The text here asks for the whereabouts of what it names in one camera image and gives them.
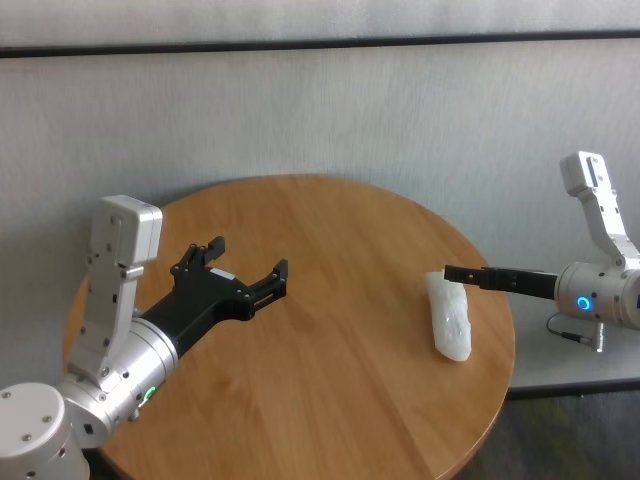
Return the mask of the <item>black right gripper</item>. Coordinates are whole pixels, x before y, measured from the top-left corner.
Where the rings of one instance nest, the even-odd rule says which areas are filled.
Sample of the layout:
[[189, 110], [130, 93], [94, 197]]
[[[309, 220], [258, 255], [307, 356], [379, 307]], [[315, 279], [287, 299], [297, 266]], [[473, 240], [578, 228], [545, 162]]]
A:
[[557, 275], [528, 270], [486, 267], [482, 269], [446, 265], [447, 281], [480, 286], [485, 290], [503, 291], [554, 300]]

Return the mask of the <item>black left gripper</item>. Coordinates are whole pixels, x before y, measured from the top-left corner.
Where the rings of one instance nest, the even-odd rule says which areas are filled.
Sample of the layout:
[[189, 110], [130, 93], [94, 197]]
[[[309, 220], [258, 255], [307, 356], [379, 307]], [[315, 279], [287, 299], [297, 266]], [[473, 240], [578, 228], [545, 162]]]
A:
[[212, 273], [207, 267], [225, 253], [223, 236], [207, 245], [191, 244], [170, 273], [170, 292], [142, 314], [172, 342], [179, 358], [216, 324], [248, 321], [255, 313], [287, 294], [289, 264], [281, 259], [272, 271], [253, 284]]

